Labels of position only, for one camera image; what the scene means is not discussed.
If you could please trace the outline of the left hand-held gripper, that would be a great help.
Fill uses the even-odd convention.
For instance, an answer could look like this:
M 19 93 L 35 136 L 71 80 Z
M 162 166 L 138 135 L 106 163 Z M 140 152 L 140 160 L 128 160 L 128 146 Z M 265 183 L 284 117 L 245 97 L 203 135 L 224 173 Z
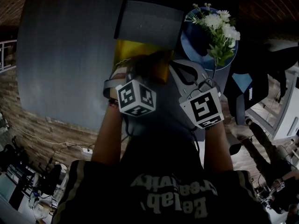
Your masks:
M 167 81 L 168 62 L 168 55 L 137 55 L 118 62 L 104 82 L 104 97 L 129 116 L 140 117 L 155 111 L 157 95 L 149 83 Z

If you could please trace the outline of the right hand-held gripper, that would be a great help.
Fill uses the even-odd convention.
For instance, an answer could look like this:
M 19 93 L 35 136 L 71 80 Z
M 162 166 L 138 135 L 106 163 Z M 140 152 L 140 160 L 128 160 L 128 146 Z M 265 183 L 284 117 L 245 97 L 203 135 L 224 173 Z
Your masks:
M 179 105 L 196 127 L 205 129 L 224 120 L 220 89 L 199 63 L 173 60 L 169 70 L 181 95 Z

